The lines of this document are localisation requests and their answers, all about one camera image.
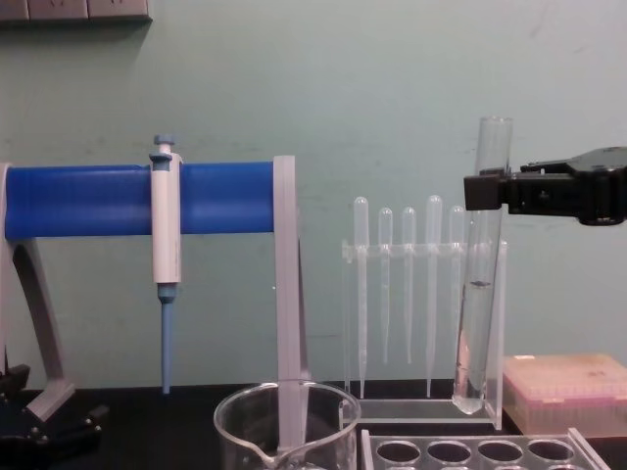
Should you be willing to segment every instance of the test tube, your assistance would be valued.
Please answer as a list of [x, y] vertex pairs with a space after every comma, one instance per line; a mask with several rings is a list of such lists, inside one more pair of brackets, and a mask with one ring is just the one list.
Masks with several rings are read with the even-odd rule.
[[[511, 128], [509, 118], [481, 119], [476, 174], [508, 172]], [[501, 210], [470, 213], [453, 392], [453, 403], [466, 414], [479, 411], [484, 404], [501, 220]]]

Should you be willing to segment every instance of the pink box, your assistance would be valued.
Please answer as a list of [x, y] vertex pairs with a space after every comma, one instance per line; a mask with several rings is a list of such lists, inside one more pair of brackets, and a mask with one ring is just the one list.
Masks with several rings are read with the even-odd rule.
[[627, 368], [608, 355], [515, 355], [504, 375], [504, 410], [524, 434], [627, 436]]

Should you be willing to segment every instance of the white stand leg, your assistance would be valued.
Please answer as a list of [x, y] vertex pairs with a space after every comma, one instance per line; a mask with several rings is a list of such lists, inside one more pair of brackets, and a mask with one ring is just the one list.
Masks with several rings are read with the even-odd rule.
[[[296, 163], [275, 157], [273, 165], [276, 338], [279, 381], [309, 379], [303, 279], [298, 240]], [[279, 396], [279, 448], [305, 440], [307, 396], [298, 383], [283, 384]]]
[[[9, 164], [0, 164], [0, 231], [5, 233], [7, 211], [6, 176]], [[57, 322], [50, 303], [46, 278], [41, 264], [41, 256], [35, 240], [24, 240], [10, 244], [2, 237], [0, 247], [0, 370], [4, 371], [6, 328], [2, 321], [2, 308], [13, 292], [7, 289], [7, 278], [11, 270], [18, 272], [24, 289], [24, 296], [37, 343], [41, 351], [46, 372], [47, 384], [44, 391], [34, 399], [28, 409], [40, 420], [47, 420], [74, 392], [74, 384], [66, 377], [63, 368], [61, 343], [57, 331]]]

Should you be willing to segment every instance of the electrical outlet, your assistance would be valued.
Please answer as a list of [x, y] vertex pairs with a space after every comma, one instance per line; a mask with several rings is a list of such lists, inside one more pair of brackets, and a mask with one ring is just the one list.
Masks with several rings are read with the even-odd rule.
[[28, 11], [31, 20], [86, 19], [87, 0], [28, 0]]
[[89, 18], [148, 18], [147, 0], [87, 0]]
[[0, 0], [0, 23], [28, 20], [26, 0]]

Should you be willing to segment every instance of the glass beaker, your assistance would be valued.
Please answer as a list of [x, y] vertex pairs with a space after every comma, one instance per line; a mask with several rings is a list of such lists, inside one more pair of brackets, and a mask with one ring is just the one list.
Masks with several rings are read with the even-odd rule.
[[[285, 398], [294, 407], [279, 411]], [[214, 413], [223, 470], [357, 470], [358, 400], [311, 381], [265, 383], [223, 400]], [[294, 431], [294, 423], [300, 430]], [[285, 437], [281, 426], [291, 425]], [[289, 441], [288, 446], [279, 441]]]

